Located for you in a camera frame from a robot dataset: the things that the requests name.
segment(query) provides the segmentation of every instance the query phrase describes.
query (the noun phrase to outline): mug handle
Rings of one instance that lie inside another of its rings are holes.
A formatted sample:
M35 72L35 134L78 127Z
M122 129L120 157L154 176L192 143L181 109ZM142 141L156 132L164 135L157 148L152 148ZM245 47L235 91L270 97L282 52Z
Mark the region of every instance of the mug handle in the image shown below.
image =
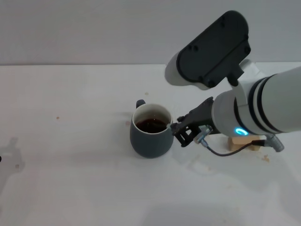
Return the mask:
M140 107L141 105L144 105L145 101L144 100L137 100L136 102L136 108Z

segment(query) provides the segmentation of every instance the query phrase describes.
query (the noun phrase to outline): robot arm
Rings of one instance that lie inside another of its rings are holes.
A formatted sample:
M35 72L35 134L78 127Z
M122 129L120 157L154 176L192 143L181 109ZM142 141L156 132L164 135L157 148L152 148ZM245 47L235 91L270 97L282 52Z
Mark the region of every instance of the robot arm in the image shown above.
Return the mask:
M244 60L250 51L246 20L229 11L169 62L165 78L172 85L206 90L227 77L232 87L171 125L183 147L193 140L202 143L209 133L229 137L254 134L266 135L269 146L279 152L284 147L275 134L301 130L301 67L267 77L250 60ZM244 73L260 79L238 81Z

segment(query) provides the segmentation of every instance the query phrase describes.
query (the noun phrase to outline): wooden block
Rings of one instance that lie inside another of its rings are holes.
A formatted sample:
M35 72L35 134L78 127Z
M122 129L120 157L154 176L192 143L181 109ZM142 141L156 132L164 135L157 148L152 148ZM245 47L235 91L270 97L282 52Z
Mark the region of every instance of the wooden block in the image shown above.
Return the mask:
M228 138L229 151L233 152L242 146L252 142L253 140L259 140L259 136L247 136L247 137L230 137ZM260 146L251 145L248 147L252 151L258 151Z

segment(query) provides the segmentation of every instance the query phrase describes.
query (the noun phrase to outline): gray mug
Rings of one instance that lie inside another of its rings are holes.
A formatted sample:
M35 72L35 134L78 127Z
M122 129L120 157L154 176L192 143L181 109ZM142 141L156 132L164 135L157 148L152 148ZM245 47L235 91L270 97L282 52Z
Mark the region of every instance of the gray mug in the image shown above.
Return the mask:
M166 124L173 121L170 112L165 107L157 104L146 104L144 100L138 100L136 111L132 116L130 140L134 150L149 159L164 155L170 149L174 140L170 128L166 128L159 133L148 133L138 129L137 123L152 118Z

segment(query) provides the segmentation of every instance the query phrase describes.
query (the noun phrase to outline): gray wall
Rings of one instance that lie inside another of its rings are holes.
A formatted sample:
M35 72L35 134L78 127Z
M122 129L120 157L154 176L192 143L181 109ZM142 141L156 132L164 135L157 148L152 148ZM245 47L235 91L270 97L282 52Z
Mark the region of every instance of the gray wall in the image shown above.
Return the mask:
M300 0L0 0L0 64L161 64L228 10L251 59L301 61Z

